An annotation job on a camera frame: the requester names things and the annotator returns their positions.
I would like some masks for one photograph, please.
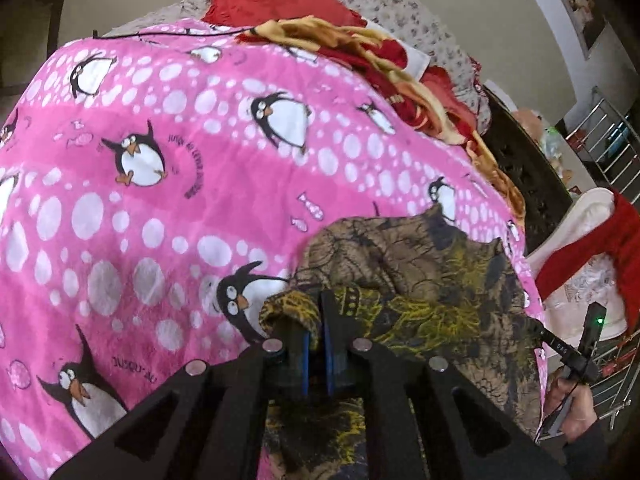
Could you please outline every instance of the white wall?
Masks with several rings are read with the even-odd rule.
[[[592,49],[591,57],[584,59],[571,17],[562,1],[536,2],[558,42],[574,85],[577,103],[564,117],[567,127],[571,129],[576,126],[589,112],[591,88],[595,85],[621,112],[628,111],[638,96],[640,80],[610,25],[607,25],[598,44]]]

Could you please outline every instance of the fleece blanket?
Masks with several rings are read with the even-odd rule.
[[[260,341],[263,301],[340,218],[439,202],[502,239],[542,319],[524,234],[462,148],[330,60],[192,19],[147,32],[59,49],[0,132],[0,437],[27,478],[189,360]]]

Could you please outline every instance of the metal railing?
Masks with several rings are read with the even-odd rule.
[[[640,198],[640,136],[597,86],[592,95],[591,111],[566,140],[597,184],[604,181],[635,204]]]

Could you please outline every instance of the cartoon penguin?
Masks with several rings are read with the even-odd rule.
[[[5,144],[9,142],[9,139],[14,136],[15,125],[18,124],[18,108],[15,109],[14,121],[8,123],[0,130],[0,150],[4,148]]]
[[[108,430],[127,414],[127,407],[116,390],[96,371],[91,349],[80,330],[82,358],[66,363],[58,373],[57,383],[40,385],[53,399],[65,405],[71,418],[91,440]]]
[[[306,126],[311,110],[307,105],[276,92],[251,102],[251,115],[269,142],[276,148],[277,139],[305,152]]]
[[[250,344],[267,337],[258,322],[264,300],[282,292],[287,286],[285,278],[249,274],[261,264],[251,262],[240,267],[231,276],[220,280],[216,289],[216,299],[222,313]]]
[[[513,248],[511,247],[511,240],[514,240],[515,242],[520,241],[520,233],[518,232],[518,227],[516,226],[513,220],[507,221],[507,235],[505,236],[505,238],[507,240],[506,247],[505,247],[507,256],[511,258],[513,256]]]
[[[74,99],[78,97],[78,94],[97,96],[100,85],[109,73],[111,65],[117,60],[115,57],[98,57],[98,54],[93,54],[78,63],[69,76]]]
[[[429,197],[442,206],[442,215],[453,225],[456,221],[456,190],[444,183],[443,176],[429,184]]]
[[[375,125],[379,127],[380,130],[382,130],[383,133],[387,135],[396,134],[396,131],[394,130],[389,119],[387,119],[386,116],[376,108],[375,104],[363,104],[361,106],[358,106],[358,110],[366,113],[369,116],[369,119],[371,119],[375,123]]]
[[[102,139],[102,143],[116,154],[118,176],[116,182],[129,186],[154,186],[166,178],[164,156],[154,139],[151,121],[146,121],[148,133],[131,134],[121,143]]]
[[[216,46],[202,46],[189,51],[189,54],[205,63],[215,63],[222,56],[222,51]]]

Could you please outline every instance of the black metal frame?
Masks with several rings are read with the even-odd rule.
[[[52,478],[250,480],[270,400],[330,397],[363,399],[371,479],[426,480],[427,468],[433,480],[568,478],[443,357],[401,359],[358,337],[330,290],[317,300],[324,328],[318,352],[309,352],[301,326],[283,320],[272,338],[235,361],[192,361]]]

